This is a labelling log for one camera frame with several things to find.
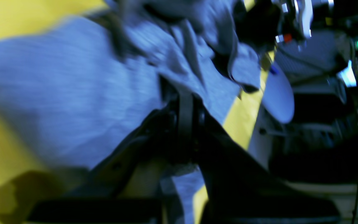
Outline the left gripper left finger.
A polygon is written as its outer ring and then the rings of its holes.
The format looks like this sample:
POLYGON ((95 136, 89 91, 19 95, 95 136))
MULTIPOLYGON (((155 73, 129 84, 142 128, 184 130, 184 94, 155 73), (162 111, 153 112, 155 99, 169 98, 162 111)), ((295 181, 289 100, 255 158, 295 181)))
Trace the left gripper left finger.
POLYGON ((28 224, 166 224, 155 195, 177 136, 177 103, 152 111, 84 183, 37 203, 28 224))

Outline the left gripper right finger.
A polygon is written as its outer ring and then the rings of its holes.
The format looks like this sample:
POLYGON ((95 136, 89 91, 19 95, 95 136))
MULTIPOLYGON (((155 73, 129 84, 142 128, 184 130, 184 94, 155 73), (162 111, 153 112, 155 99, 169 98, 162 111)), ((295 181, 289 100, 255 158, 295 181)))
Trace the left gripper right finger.
POLYGON ((191 93, 177 103, 177 162, 198 165, 211 224, 338 224, 334 203, 295 190, 269 174, 191 93))

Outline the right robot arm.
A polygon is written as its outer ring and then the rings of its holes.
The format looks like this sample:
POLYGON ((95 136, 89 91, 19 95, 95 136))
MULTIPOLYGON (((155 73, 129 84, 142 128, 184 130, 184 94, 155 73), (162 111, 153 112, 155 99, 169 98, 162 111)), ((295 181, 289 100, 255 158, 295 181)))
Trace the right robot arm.
POLYGON ((273 0, 277 62, 295 94, 294 122, 334 142, 358 131, 358 0, 273 0))

